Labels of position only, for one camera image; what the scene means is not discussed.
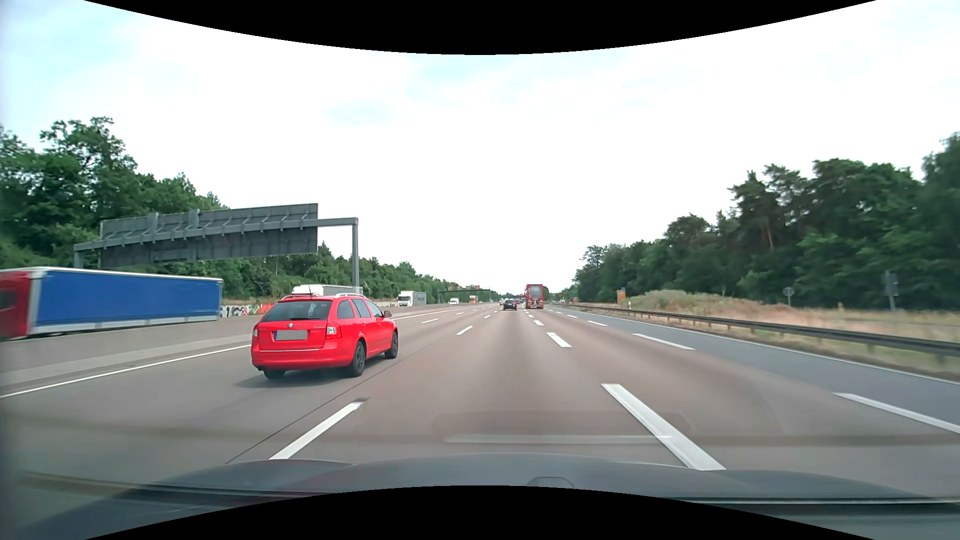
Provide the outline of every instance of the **dry grass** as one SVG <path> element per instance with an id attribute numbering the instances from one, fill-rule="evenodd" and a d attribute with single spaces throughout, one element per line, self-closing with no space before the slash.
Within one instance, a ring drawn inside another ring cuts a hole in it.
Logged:
<path id="1" fill-rule="evenodd" d="M 716 294 L 688 294 L 677 290 L 652 291 L 632 297 L 620 303 L 620 306 L 626 307 L 627 302 L 633 309 L 960 341 L 960 313 L 955 312 L 797 308 L 782 304 L 770 306 L 752 300 L 725 298 Z"/>

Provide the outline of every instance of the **solid white line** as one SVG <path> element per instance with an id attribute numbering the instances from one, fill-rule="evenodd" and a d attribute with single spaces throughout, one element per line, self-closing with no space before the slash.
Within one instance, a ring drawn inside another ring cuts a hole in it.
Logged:
<path id="1" fill-rule="evenodd" d="M 739 343 L 746 343 L 747 345 L 756 345 L 756 346 L 758 346 L 758 347 L 768 347 L 768 348 L 770 348 L 770 349 L 777 349 L 778 351 L 786 351 L 787 353 L 794 353 L 794 354 L 797 354 L 797 355 L 816 356 L 816 357 L 818 357 L 818 358 L 823 358 L 823 359 L 826 359 L 826 360 L 833 360 L 833 361 L 837 361 L 837 362 L 843 362 L 843 363 L 845 363 L 845 364 L 853 364 L 853 365 L 861 366 L 861 367 L 869 367 L 869 368 L 878 369 L 878 370 L 882 370 L 882 371 L 889 371 L 889 372 L 891 372 L 891 373 L 897 373 L 897 374 L 900 374 L 900 375 L 909 375 L 910 377 L 919 377 L 920 379 L 935 380 L 935 381 L 937 381 L 937 382 L 945 382 L 945 383 L 947 383 L 947 384 L 960 385 L 960 382 L 958 382 L 958 381 L 956 381 L 956 380 L 939 379 L 939 378 L 937 378 L 937 377 L 931 377 L 930 375 L 923 375 L 923 374 L 920 374 L 920 373 L 911 373 L 911 372 L 909 372 L 909 371 L 901 371 L 901 370 L 899 370 L 899 369 L 893 369 L 893 368 L 889 368 L 889 367 L 877 366 L 877 365 L 874 365 L 874 364 L 866 364 L 866 363 L 857 362 L 857 361 L 854 361 L 854 360 L 847 360 L 847 359 L 845 359 L 845 358 L 837 358 L 836 356 L 818 355 L 818 354 L 816 354 L 816 353 L 808 353 L 808 352 L 806 352 L 806 351 L 798 351 L 797 349 L 787 349 L 787 348 L 785 348 L 785 347 L 778 347 L 778 346 L 776 346 L 776 345 L 769 345 L 769 344 L 767 344 L 767 343 L 759 343 L 759 342 L 756 342 L 756 341 L 747 341 L 746 339 L 737 339 L 737 338 L 735 338 L 735 337 L 728 337 L 728 336 L 726 336 L 726 335 L 719 335 L 719 334 L 711 333 L 711 332 L 708 332 L 708 331 L 696 331 L 696 330 L 685 329 L 685 328 L 668 327 L 668 326 L 666 326 L 666 325 L 658 325 L 658 324 L 656 324 L 656 323 L 645 323 L 645 322 L 643 322 L 643 321 L 637 321 L 637 320 L 634 320 L 634 319 L 624 319 L 623 317 L 613 317 L 612 315 L 603 315 L 603 314 L 601 314 L 601 313 L 592 313 L 591 315 L 595 315 L 595 316 L 597 316 L 597 317 L 607 317 L 608 319 L 614 319 L 614 320 L 617 320 L 617 321 L 624 321 L 624 322 L 627 322 L 627 323 L 637 323 L 637 324 L 639 324 L 639 325 L 647 325 L 647 326 L 651 326 L 651 327 L 657 327 L 657 328 L 660 328 L 660 329 L 675 330 L 675 331 L 688 331 L 688 332 L 691 332 L 691 333 L 696 333 L 697 335 L 705 335 L 705 336 L 708 336 L 708 337 L 716 337 L 716 338 L 718 338 L 718 339 L 729 339 L 730 341 L 736 341 L 736 342 L 739 342 Z"/>
<path id="2" fill-rule="evenodd" d="M 19 396 L 20 394 L 29 394 L 29 393 L 31 393 L 31 392 L 37 392 L 38 390 L 46 390 L 47 388 L 56 388 L 57 386 L 63 386 L 63 385 L 65 385 L 65 384 L 73 384 L 74 382 L 81 382 L 81 381 L 83 381 L 83 380 L 99 379 L 100 377 L 106 377 L 106 376 L 109 376 L 109 375 L 116 375 L 116 374 L 118 374 L 118 373 L 124 373 L 124 372 L 128 372 L 128 371 L 134 371 L 134 370 L 143 369 L 143 368 L 147 368 L 147 367 L 154 367 L 154 366 L 158 366 L 158 365 L 162 365 L 162 364 L 169 364 L 169 363 L 171 363 L 171 362 L 179 362 L 179 361 L 181 361 L 181 360 L 189 360 L 190 358 L 198 358 L 198 357 L 200 357 L 200 356 L 216 355 L 217 353 L 225 353 L 225 352 L 227 352 L 227 351 L 236 351 L 237 349 L 249 349 L 249 348 L 250 348 L 250 345 L 241 345 L 241 346 L 239 346 L 239 347 L 230 347 L 229 349 L 221 349 L 221 350 L 219 350 L 219 351 L 210 351 L 209 353 L 200 353 L 199 355 L 183 356 L 183 357 L 181 357 L 181 358 L 172 358 L 172 359 L 169 359 L 169 360 L 162 360 L 162 361 L 160 361 L 160 362 L 154 362 L 154 363 L 152 363 L 152 364 L 144 364 L 144 365 L 142 365 L 142 366 L 129 367 L 129 368 L 120 369 L 120 370 L 117 370 L 117 371 L 111 371 L 111 372 L 109 372 L 109 373 L 101 373 L 100 375 L 91 375 L 91 376 L 89 376 L 89 377 L 83 377 L 83 378 L 80 378 L 80 379 L 65 380 L 64 382 L 58 382 L 58 383 L 56 383 L 56 384 L 47 384 L 46 386 L 40 386 L 40 387 L 38 387 L 38 388 L 31 388 L 31 389 L 29 389 L 29 390 L 20 390 L 19 392 L 13 392 L 13 393 L 11 393 L 11 394 L 5 394 L 5 395 L 3 395 L 3 396 L 0 396 L 0 400 L 2 400 L 2 399 L 4 399 L 4 398 L 10 398 L 10 397 L 12 397 L 12 396 Z"/>
<path id="3" fill-rule="evenodd" d="M 453 311 L 454 309 L 444 309 L 442 311 L 430 311 L 429 313 L 418 313 L 416 315 L 407 315 L 405 317 L 391 317 L 390 320 L 399 321 L 400 319 L 412 319 L 414 317 L 424 317 L 426 315 L 435 315 L 437 313 L 447 313 L 448 311 Z"/>

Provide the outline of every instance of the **metal pole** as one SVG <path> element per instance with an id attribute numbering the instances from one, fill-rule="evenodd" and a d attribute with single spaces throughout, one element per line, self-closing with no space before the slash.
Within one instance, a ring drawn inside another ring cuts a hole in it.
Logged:
<path id="1" fill-rule="evenodd" d="M 353 224 L 353 292 L 360 294 L 360 236 L 357 229 L 360 220 Z"/>

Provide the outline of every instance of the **car hood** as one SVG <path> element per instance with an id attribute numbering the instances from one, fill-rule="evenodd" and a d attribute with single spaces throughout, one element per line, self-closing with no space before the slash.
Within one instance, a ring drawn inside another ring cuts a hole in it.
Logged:
<path id="1" fill-rule="evenodd" d="M 910 503 L 934 500 L 849 479 L 561 454 L 455 454 L 368 463 L 272 459 L 234 463 L 131 489 L 26 530 L 89 538 L 224 508 L 314 495 L 427 486 L 565 487 L 695 503 Z"/>

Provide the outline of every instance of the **rear windshield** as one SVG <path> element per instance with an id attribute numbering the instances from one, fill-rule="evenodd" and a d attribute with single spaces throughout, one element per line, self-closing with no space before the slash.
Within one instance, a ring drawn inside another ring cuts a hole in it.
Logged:
<path id="1" fill-rule="evenodd" d="M 329 300 L 295 300 L 274 304 L 260 322 L 316 320 L 325 321 L 330 314 Z"/>

